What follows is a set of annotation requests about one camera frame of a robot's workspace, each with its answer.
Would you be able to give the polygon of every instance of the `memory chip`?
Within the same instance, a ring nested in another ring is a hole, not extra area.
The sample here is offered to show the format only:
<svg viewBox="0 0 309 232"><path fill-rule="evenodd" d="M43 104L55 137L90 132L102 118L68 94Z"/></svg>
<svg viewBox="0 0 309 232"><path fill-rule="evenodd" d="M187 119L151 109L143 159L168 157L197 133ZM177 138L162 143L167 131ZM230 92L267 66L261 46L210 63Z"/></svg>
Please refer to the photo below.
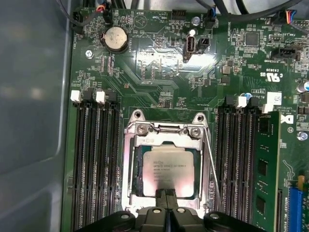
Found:
<svg viewBox="0 0 309 232"><path fill-rule="evenodd" d="M260 198L259 196L256 197L256 209L262 214L265 213L265 204L266 202L264 199Z"/></svg>
<svg viewBox="0 0 309 232"><path fill-rule="evenodd" d="M173 145L155 147L144 153L142 172L147 197L154 197L157 189L175 189L177 197L194 194L194 160L189 151Z"/></svg>
<svg viewBox="0 0 309 232"><path fill-rule="evenodd" d="M245 43L247 46L258 46L259 45L259 34L257 32L246 33Z"/></svg>
<svg viewBox="0 0 309 232"><path fill-rule="evenodd" d="M262 159L259 160L258 165L257 165L257 170L259 174L261 175L266 175L267 174L267 166L268 163Z"/></svg>

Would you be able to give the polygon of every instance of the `screw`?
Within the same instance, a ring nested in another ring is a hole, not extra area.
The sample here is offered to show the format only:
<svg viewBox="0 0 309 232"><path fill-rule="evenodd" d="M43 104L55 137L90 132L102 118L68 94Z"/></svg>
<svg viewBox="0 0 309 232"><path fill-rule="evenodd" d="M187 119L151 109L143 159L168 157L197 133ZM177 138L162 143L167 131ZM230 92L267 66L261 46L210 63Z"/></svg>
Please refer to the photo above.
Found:
<svg viewBox="0 0 309 232"><path fill-rule="evenodd" d="M141 124L137 126L137 133L138 134L146 134L147 133L147 128L145 125Z"/></svg>
<svg viewBox="0 0 309 232"><path fill-rule="evenodd" d="M211 218L212 218L212 219L219 219L219 215L217 215L217 214L211 214Z"/></svg>
<svg viewBox="0 0 309 232"><path fill-rule="evenodd" d="M297 138L299 141L305 141L308 139L308 134L306 132L301 131L297 134Z"/></svg>
<svg viewBox="0 0 309 232"><path fill-rule="evenodd" d="M93 51L91 51L91 50L87 50L85 52L85 55L86 55L87 59L92 59L95 56L95 54L93 54Z"/></svg>
<svg viewBox="0 0 309 232"><path fill-rule="evenodd" d="M183 208L178 208L178 209L177 209L177 212L183 214L183 213L185 212L185 209L183 209Z"/></svg>
<svg viewBox="0 0 309 232"><path fill-rule="evenodd" d="M201 134L201 131L199 128L194 127L193 129L191 129L191 135L193 137L198 137Z"/></svg>
<svg viewBox="0 0 309 232"><path fill-rule="evenodd" d="M122 219L128 219L128 218L129 218L129 215L123 214L123 215L121 216L121 218L122 218Z"/></svg>
<svg viewBox="0 0 309 232"><path fill-rule="evenodd" d="M198 25L200 25L200 23L201 23L201 19L199 18L199 17L193 17L192 18L192 20L191 20L191 23L192 23L192 25L194 25L194 26L198 26Z"/></svg>

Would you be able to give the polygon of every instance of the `white sticker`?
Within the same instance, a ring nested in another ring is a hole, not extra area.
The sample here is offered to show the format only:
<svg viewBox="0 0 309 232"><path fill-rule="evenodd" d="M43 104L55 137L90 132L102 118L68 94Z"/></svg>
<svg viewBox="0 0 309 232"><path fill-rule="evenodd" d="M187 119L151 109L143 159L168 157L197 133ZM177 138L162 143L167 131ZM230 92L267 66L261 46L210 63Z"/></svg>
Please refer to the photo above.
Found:
<svg viewBox="0 0 309 232"><path fill-rule="evenodd" d="M282 93L281 92L267 92L267 104L281 105Z"/></svg>

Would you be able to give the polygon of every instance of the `small component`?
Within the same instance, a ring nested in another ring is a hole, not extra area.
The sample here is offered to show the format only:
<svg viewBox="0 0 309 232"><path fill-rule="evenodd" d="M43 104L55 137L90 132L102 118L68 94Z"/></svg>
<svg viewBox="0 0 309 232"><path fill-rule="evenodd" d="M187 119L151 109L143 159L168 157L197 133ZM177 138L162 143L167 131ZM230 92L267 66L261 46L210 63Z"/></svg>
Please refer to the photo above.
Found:
<svg viewBox="0 0 309 232"><path fill-rule="evenodd" d="M299 83L296 90L300 93L309 91L309 81Z"/></svg>
<svg viewBox="0 0 309 232"><path fill-rule="evenodd" d="M297 188L289 190L289 231L301 232L303 191Z"/></svg>
<svg viewBox="0 0 309 232"><path fill-rule="evenodd" d="M201 24L201 19L197 16L193 17L191 20L193 26L199 26Z"/></svg>
<svg viewBox="0 0 309 232"><path fill-rule="evenodd" d="M293 48L277 48L271 52L272 59L296 59L297 51Z"/></svg>
<svg viewBox="0 0 309 232"><path fill-rule="evenodd" d="M101 34L100 41L110 52L121 53L128 48L129 36L123 28L114 26Z"/></svg>
<svg viewBox="0 0 309 232"><path fill-rule="evenodd" d="M236 103L235 103L235 107L237 109L240 109L240 108L245 108L246 106L247 106L247 98L244 96L238 96Z"/></svg>
<svg viewBox="0 0 309 232"><path fill-rule="evenodd" d="M231 78L229 76L221 77L221 83L230 84Z"/></svg>
<svg viewBox="0 0 309 232"><path fill-rule="evenodd" d="M186 10L172 10L172 20L186 20Z"/></svg>
<svg viewBox="0 0 309 232"><path fill-rule="evenodd" d="M304 115L305 114L305 107L304 106L298 106L297 107L297 114L298 115Z"/></svg>
<svg viewBox="0 0 309 232"><path fill-rule="evenodd" d="M297 183L298 190L303 191L304 183L305 183L305 176L304 175L299 175L298 176L298 183Z"/></svg>
<svg viewBox="0 0 309 232"><path fill-rule="evenodd" d="M268 163L262 159L259 160L257 164L257 170L259 174L266 175L267 174Z"/></svg>
<svg viewBox="0 0 309 232"><path fill-rule="evenodd" d="M88 88L83 92L83 100L84 101L92 101L93 100L93 88Z"/></svg>
<svg viewBox="0 0 309 232"><path fill-rule="evenodd" d="M309 103L309 92L300 94L300 101L303 103Z"/></svg>
<svg viewBox="0 0 309 232"><path fill-rule="evenodd" d="M297 133L297 138L299 141L305 141L308 139L308 134L304 131L300 131L299 133Z"/></svg>
<svg viewBox="0 0 309 232"><path fill-rule="evenodd" d="M205 29L212 29L216 23L216 8L213 7L211 10L207 11L204 18Z"/></svg>
<svg viewBox="0 0 309 232"><path fill-rule="evenodd" d="M256 206L256 209L262 214L265 214L265 205L266 205L265 200L257 196L255 206Z"/></svg>
<svg viewBox="0 0 309 232"><path fill-rule="evenodd" d="M270 22L273 25L285 25L286 24L285 11L278 11L274 16L272 16Z"/></svg>
<svg viewBox="0 0 309 232"><path fill-rule="evenodd" d="M81 103L82 102L81 92L79 90L72 90L70 99L72 102Z"/></svg>
<svg viewBox="0 0 309 232"><path fill-rule="evenodd" d="M112 25L112 8L109 2L105 3L105 10L103 11L102 16L104 18L105 24Z"/></svg>
<svg viewBox="0 0 309 232"><path fill-rule="evenodd" d="M204 51L210 46L211 40L207 37L201 37L197 42L197 53L203 54Z"/></svg>
<svg viewBox="0 0 309 232"><path fill-rule="evenodd" d="M274 105L273 104L263 104L261 107L262 114L268 114L269 112L274 111Z"/></svg>
<svg viewBox="0 0 309 232"><path fill-rule="evenodd" d="M222 74L224 74L224 75L229 75L229 74L231 74L231 66L224 65L224 66L222 67Z"/></svg>
<svg viewBox="0 0 309 232"><path fill-rule="evenodd" d="M99 103L99 104L105 104L106 95L105 95L105 92L103 90L97 91L96 102Z"/></svg>
<svg viewBox="0 0 309 232"><path fill-rule="evenodd" d="M246 46L258 46L259 45L259 33L247 32L245 38Z"/></svg>
<svg viewBox="0 0 309 232"><path fill-rule="evenodd" d="M259 132L269 133L269 129L270 129L269 117L261 117L259 122Z"/></svg>
<svg viewBox="0 0 309 232"><path fill-rule="evenodd" d="M105 91L105 95L106 95L106 100L108 100L109 102L117 101L117 93L115 91L108 89Z"/></svg>

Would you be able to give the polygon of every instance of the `blue connector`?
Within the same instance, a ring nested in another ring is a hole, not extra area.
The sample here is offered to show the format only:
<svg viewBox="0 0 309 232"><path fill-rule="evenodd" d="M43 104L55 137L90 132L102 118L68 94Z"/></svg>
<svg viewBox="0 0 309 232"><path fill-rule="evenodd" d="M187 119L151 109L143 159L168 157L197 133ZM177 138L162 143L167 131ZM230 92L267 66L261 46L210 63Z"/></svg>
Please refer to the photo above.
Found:
<svg viewBox="0 0 309 232"><path fill-rule="evenodd" d="M301 232L303 192L290 188L289 194L289 232Z"/></svg>

